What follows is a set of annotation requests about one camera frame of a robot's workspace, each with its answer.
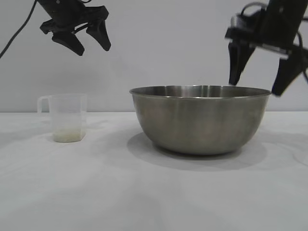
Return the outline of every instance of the white tabletop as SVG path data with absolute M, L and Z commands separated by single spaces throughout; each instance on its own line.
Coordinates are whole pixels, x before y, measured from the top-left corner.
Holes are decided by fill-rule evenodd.
M 242 150 L 153 147 L 134 113 L 55 143 L 48 115 L 0 114 L 1 231 L 307 231 L 308 113 L 266 113 Z

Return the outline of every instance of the plastic measuring cup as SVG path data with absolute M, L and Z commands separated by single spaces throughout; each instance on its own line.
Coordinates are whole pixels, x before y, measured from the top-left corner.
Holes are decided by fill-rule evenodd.
M 53 140 L 56 142 L 81 141 L 86 135 L 87 95 L 61 94 L 40 97 L 38 113 L 42 112 L 43 100 L 49 102 Z

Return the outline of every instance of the metal mixing bowl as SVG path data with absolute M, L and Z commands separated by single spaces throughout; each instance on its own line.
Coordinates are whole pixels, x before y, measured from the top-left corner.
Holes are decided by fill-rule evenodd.
M 158 146 L 184 154 L 222 154 L 257 131 L 270 91 L 221 86 L 132 89 L 138 120 Z

